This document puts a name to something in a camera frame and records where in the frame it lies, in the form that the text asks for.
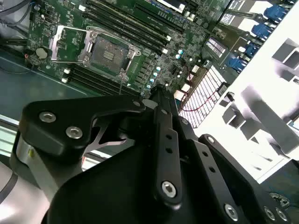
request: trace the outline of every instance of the electronic component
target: electronic component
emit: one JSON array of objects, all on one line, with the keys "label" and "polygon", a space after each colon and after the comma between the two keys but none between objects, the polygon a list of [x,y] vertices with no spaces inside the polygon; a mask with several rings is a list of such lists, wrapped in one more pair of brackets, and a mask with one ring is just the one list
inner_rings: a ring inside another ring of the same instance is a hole
[{"label": "electronic component", "polygon": [[273,5],[270,8],[267,8],[263,14],[270,20],[273,20],[278,23],[284,18],[286,13],[287,10],[285,8],[278,5]]},{"label": "electronic component", "polygon": [[174,9],[175,11],[177,11],[179,13],[182,13],[185,8],[185,5],[182,4],[181,2],[179,2],[178,0],[166,0],[166,1],[157,0],[157,1],[169,8]]},{"label": "electronic component", "polygon": [[128,64],[127,54],[128,49],[98,36],[90,57],[90,67],[106,71],[112,75],[118,75],[122,69],[126,69]]},{"label": "electronic component", "polygon": [[255,44],[253,43],[249,43],[247,44],[247,46],[245,47],[246,50],[245,50],[245,54],[249,57],[249,58],[252,58],[256,53],[257,51],[259,50],[259,47],[256,46]]},{"label": "electronic component", "polygon": [[248,63],[239,58],[231,58],[228,61],[228,66],[235,69],[237,72],[241,72]]},{"label": "electronic component", "polygon": [[36,55],[38,56],[39,59],[46,59],[49,53],[46,48],[37,48]]},{"label": "electronic component", "polygon": [[258,24],[258,25],[254,25],[251,31],[257,37],[266,40],[272,33],[273,29],[271,27],[268,27],[265,24]]}]

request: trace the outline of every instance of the black cable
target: black cable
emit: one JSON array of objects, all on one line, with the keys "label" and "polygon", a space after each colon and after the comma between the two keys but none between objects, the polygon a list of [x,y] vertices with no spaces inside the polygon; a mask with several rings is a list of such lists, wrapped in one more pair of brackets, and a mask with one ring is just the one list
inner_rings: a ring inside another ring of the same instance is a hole
[{"label": "black cable", "polygon": [[28,33],[26,31],[24,31],[24,30],[22,30],[22,29],[20,29],[18,27],[9,27],[9,28],[14,29],[15,31],[17,31],[20,34],[22,34],[23,36],[27,36],[28,35]]},{"label": "black cable", "polygon": [[22,18],[20,18],[20,20],[17,21],[17,22],[11,22],[10,23],[10,22],[6,22],[5,20],[1,20],[1,21],[3,21],[3,23],[6,24],[8,27],[15,27],[15,26],[19,25],[21,22],[23,22],[23,20],[26,18],[26,16],[30,12],[30,9],[31,9],[31,5],[29,4],[26,12],[22,16]]},{"label": "black cable", "polygon": [[24,1],[20,2],[19,4],[15,5],[15,6],[11,7],[11,8],[8,8],[8,9],[6,9],[4,11],[1,11],[0,12],[0,17],[6,16],[6,15],[9,15],[11,13],[14,13],[14,12],[18,11],[20,8],[24,7],[29,2],[30,2],[30,0],[24,0]]}]

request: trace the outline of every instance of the screw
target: screw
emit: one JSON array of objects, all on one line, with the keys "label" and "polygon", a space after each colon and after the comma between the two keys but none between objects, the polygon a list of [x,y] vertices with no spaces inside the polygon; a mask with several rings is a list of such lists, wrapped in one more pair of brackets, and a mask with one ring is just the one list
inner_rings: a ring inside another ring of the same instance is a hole
[{"label": "screw", "polygon": [[83,64],[87,64],[89,62],[89,57],[88,56],[85,56],[83,58]]},{"label": "screw", "polygon": [[182,119],[182,122],[183,122],[185,125],[188,125],[188,121],[187,121],[185,118]]},{"label": "screw", "polygon": [[39,114],[39,119],[46,123],[52,123],[56,120],[56,116],[51,112],[41,112]]},{"label": "screw", "polygon": [[65,133],[71,139],[80,139],[83,136],[82,130],[74,126],[68,127]]},{"label": "screw", "polygon": [[225,204],[224,205],[224,209],[226,214],[233,220],[233,221],[238,221],[239,217],[238,217],[238,213],[237,211],[234,209],[233,206],[231,206],[230,204]]},{"label": "screw", "polygon": [[162,183],[162,191],[171,198],[174,198],[175,195],[177,194],[177,190],[174,187],[174,185],[168,181],[164,181]]},{"label": "screw", "polygon": [[137,102],[137,101],[133,101],[133,104],[134,104],[135,106],[141,106],[140,103]]},{"label": "screw", "polygon": [[34,9],[35,9],[36,11],[39,11],[39,10],[41,9],[41,6],[37,4],[37,5],[34,6]]},{"label": "screw", "polygon": [[210,136],[208,136],[208,138],[207,138],[211,143],[214,143],[215,141],[214,141],[214,139],[212,138],[212,137],[210,137]]},{"label": "screw", "polygon": [[271,220],[275,220],[275,216],[273,214],[273,212],[270,211],[270,209],[268,209],[267,207],[264,208],[265,212],[266,212],[266,215],[269,217],[269,219]]},{"label": "screw", "polygon": [[276,212],[278,213],[279,217],[282,218],[282,220],[288,221],[286,215],[279,208],[276,208]]},{"label": "screw", "polygon": [[67,78],[62,78],[61,79],[61,82],[63,82],[63,83],[67,83],[69,81],[69,78],[67,77]]},{"label": "screw", "polygon": [[163,114],[168,114],[168,112],[164,109],[161,110]]}]

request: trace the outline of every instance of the hex bolt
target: hex bolt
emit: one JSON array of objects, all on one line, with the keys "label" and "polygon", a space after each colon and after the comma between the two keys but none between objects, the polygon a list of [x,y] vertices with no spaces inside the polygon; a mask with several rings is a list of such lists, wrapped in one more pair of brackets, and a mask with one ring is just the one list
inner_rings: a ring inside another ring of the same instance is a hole
[{"label": "hex bolt", "polygon": [[41,112],[39,114],[39,119],[42,122],[52,123],[56,120],[56,116],[55,116],[55,114],[53,114],[51,112]]},{"label": "hex bolt", "polygon": [[75,126],[68,127],[65,133],[71,139],[80,139],[83,136],[82,130]]},{"label": "hex bolt", "polygon": [[162,183],[162,191],[171,198],[174,198],[177,194],[177,190],[172,183],[169,181],[164,181]]},{"label": "hex bolt", "polygon": [[226,214],[235,222],[239,220],[238,213],[230,204],[225,204],[224,209]]},{"label": "hex bolt", "polygon": [[167,112],[166,110],[164,110],[164,109],[162,109],[161,112],[162,112],[163,114],[166,114],[166,115],[168,114],[168,112]]},{"label": "hex bolt", "polygon": [[276,212],[279,215],[279,217],[281,217],[282,220],[288,221],[286,215],[279,208],[276,208]]},{"label": "hex bolt", "polygon": [[273,214],[273,212],[271,212],[270,209],[268,209],[267,207],[264,208],[266,215],[269,217],[269,219],[275,221],[275,216]]},{"label": "hex bolt", "polygon": [[141,104],[140,104],[139,102],[137,102],[137,101],[133,101],[133,104],[134,104],[135,106],[141,106]]},{"label": "hex bolt", "polygon": [[185,125],[188,125],[188,121],[187,121],[185,118],[182,119],[182,122],[183,122]]},{"label": "hex bolt", "polygon": [[207,138],[211,143],[214,143],[215,141],[214,141],[214,139],[212,138],[212,137],[210,137],[210,136],[208,136],[208,138]]}]

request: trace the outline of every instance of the capacitor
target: capacitor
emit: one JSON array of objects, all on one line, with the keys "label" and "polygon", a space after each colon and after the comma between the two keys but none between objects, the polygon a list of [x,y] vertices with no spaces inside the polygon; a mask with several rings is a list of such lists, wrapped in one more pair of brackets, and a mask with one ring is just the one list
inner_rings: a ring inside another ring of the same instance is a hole
[{"label": "capacitor", "polygon": [[36,55],[39,59],[46,59],[49,55],[49,52],[46,48],[41,47],[36,49]]},{"label": "capacitor", "polygon": [[34,10],[39,11],[40,9],[41,9],[41,6],[38,5],[38,4],[36,4],[36,5],[34,6]]}]

